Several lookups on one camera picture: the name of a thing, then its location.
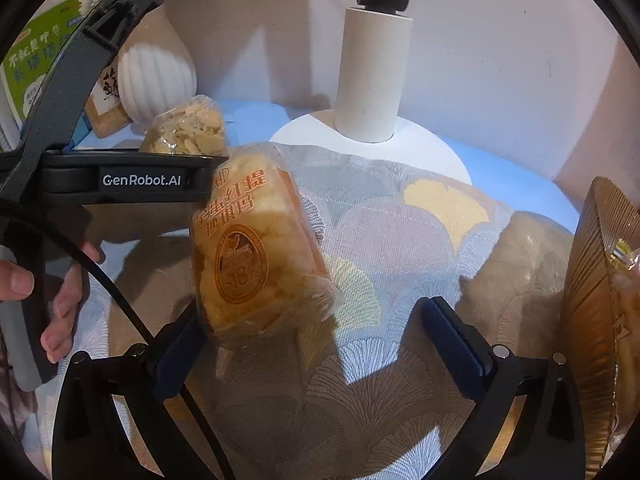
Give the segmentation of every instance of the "silver screw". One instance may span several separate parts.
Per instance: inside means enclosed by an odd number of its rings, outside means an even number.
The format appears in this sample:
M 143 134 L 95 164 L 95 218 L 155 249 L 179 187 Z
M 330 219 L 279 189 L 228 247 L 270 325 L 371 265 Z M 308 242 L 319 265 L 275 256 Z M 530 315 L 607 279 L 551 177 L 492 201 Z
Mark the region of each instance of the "silver screw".
M 146 352 L 146 345 L 144 343 L 136 343 L 127 351 L 132 357 L 140 357 L 143 353 Z
M 71 357 L 71 362 L 75 365 L 79 365 L 82 361 L 84 361 L 88 357 L 89 357 L 89 354 L 87 352 L 79 351 L 73 354 L 73 356 Z
M 554 361 L 556 362 L 556 364 L 559 364 L 562 366 L 566 364 L 566 357 L 564 357 L 564 354 L 561 354 L 560 352 L 556 352 L 554 354 Z
M 494 346 L 494 355 L 500 359 L 506 359 L 511 352 L 506 346 L 496 345 Z

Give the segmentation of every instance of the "human hand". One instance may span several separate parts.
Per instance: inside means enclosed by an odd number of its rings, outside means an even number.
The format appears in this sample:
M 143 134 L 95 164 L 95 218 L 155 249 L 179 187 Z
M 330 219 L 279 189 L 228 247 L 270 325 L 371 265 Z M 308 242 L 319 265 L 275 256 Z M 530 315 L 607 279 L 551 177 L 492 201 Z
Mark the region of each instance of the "human hand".
M 89 242 L 82 245 L 82 251 L 94 262 L 100 260 L 100 251 Z M 0 260 L 0 301 L 24 300 L 33 292 L 33 285 L 33 274 L 28 270 Z M 59 362 L 71 351 L 82 293 L 82 267 L 74 262 L 52 302 L 51 322 L 40 337 L 40 344 L 52 363 Z

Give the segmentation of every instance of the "black cable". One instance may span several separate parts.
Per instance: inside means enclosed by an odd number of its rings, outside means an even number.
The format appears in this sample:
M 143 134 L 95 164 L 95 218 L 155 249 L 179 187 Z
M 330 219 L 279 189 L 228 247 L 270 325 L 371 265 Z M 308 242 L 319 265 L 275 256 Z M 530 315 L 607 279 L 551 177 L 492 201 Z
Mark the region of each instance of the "black cable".
M 11 394 L 11 367 L 9 366 L 9 356 L 6 351 L 6 343 L 4 342 L 4 336 L 2 332 L 0 332 L 0 354 L 4 361 L 2 362 L 2 368 L 4 368 L 4 379 L 6 381 L 6 402 L 7 408 L 9 410 L 9 417 L 11 418 L 11 425 L 14 428 L 14 437 L 15 441 L 20 445 L 20 448 L 24 452 L 24 447 L 22 446 L 22 440 L 20 439 L 20 435 L 18 432 L 18 422 L 15 420 L 15 410 L 14 410 L 14 398 Z
M 75 243 L 58 231 L 49 220 L 31 212 L 25 206 L 17 202 L 7 200 L 5 198 L 0 198 L 0 216 L 6 216 L 13 220 L 17 220 L 34 231 L 39 232 L 44 237 L 49 238 L 60 250 L 71 256 L 104 287 L 147 344 L 150 344 L 153 341 L 154 337 L 151 332 L 149 332 L 143 321 L 138 317 L 138 314 L 136 314 L 136 311 L 133 310 L 133 307 L 118 290 L 115 283 L 113 283 L 104 271 L 91 258 L 84 254 Z M 218 460 L 218 465 L 220 466 L 225 480 L 236 480 L 236 476 L 231 469 L 231 465 L 226 458 L 220 442 L 217 440 L 216 435 L 207 422 L 206 417 L 200 410 L 196 401 L 193 399 L 193 396 L 186 385 L 182 386 L 180 394 L 187 405 L 188 410 L 190 410 L 191 415 L 193 415 L 193 418 L 196 420 L 200 430 L 207 439 L 207 443 L 215 455 L 216 460 Z

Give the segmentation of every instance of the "blue gripper pad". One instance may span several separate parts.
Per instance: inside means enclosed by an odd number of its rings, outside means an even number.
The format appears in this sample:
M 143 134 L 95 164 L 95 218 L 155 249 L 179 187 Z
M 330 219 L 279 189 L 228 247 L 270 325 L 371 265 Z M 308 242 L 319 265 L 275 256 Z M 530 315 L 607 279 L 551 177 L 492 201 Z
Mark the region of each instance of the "blue gripper pad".
M 475 327 L 462 323 L 443 298 L 422 298 L 422 324 L 465 399 L 486 395 L 494 368 L 492 349 Z

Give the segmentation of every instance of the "white cylindrical pole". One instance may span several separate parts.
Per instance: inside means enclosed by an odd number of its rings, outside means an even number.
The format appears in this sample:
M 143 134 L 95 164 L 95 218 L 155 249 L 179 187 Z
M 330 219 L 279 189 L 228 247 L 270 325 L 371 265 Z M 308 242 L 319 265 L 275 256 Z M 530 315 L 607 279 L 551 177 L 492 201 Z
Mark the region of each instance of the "white cylindrical pole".
M 413 20 L 347 9 L 335 106 L 335 129 L 361 142 L 394 134 Z

